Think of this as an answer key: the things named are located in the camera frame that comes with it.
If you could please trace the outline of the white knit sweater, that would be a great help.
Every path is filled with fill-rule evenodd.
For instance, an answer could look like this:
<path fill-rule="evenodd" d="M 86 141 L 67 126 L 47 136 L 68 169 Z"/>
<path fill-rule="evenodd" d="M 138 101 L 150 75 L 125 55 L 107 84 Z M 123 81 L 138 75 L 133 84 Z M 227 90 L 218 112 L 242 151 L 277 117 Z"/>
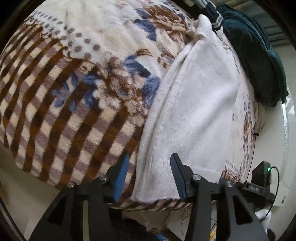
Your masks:
<path fill-rule="evenodd" d="M 170 157 L 210 182 L 226 161 L 239 63 L 223 31 L 200 15 L 185 46 L 166 72 L 140 140 L 131 199 L 141 203 L 179 197 Z"/>

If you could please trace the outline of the black power adapter box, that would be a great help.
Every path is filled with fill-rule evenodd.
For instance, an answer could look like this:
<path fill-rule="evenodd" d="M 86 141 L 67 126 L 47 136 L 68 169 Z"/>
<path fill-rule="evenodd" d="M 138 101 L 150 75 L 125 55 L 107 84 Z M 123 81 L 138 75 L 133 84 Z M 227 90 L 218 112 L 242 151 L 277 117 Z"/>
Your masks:
<path fill-rule="evenodd" d="M 265 189 L 269 188 L 271 184 L 271 165 L 269 162 L 261 161 L 252 170 L 251 182 Z"/>

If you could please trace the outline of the white bed headboard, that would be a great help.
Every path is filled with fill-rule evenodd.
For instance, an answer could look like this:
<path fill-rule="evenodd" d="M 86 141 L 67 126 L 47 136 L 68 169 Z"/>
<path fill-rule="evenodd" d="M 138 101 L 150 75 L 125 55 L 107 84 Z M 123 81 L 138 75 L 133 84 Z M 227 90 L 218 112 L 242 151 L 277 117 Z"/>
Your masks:
<path fill-rule="evenodd" d="M 292 96 L 286 97 L 285 103 L 280 105 L 280 154 L 275 165 L 280 172 L 280 184 L 274 205 L 282 207 L 286 205 L 287 198 L 292 189 L 295 174 L 295 105 Z"/>

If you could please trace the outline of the floral fleece bed blanket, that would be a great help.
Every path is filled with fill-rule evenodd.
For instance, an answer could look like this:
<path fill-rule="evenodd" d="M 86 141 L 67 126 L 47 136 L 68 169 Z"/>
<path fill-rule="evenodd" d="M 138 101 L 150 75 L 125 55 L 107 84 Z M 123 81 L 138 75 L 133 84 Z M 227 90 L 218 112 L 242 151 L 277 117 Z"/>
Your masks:
<path fill-rule="evenodd" d="M 137 154 L 153 100 L 198 17 L 172 1 L 45 1 L 1 53 L 1 142 L 16 166 L 57 189 L 89 183 L 129 156 L 113 207 L 172 210 L 180 198 L 131 199 Z M 250 168 L 257 103 L 240 60 L 220 178 Z"/>

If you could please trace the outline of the dark teal plush blanket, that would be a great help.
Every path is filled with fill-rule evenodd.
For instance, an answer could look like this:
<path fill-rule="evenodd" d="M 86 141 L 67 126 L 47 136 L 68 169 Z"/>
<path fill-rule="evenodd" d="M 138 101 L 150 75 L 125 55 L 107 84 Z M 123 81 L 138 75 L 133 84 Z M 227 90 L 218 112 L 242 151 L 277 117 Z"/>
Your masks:
<path fill-rule="evenodd" d="M 256 100 L 269 107 L 285 102 L 288 95 L 285 70 L 263 27 L 227 4 L 218 5 L 217 10 L 224 18 L 224 33 L 253 86 Z"/>

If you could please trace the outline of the navy striped knit garment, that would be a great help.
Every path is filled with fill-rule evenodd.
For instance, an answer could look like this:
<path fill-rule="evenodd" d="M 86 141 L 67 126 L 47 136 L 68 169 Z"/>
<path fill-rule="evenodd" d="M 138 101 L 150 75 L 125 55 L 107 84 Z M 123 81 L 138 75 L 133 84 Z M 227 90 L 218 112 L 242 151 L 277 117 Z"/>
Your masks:
<path fill-rule="evenodd" d="M 200 9 L 201 14 L 205 15 L 210 20 L 213 29 L 215 31 L 220 30 L 224 23 L 224 18 L 218 12 L 215 4 L 209 0 L 196 0 L 195 4 Z"/>

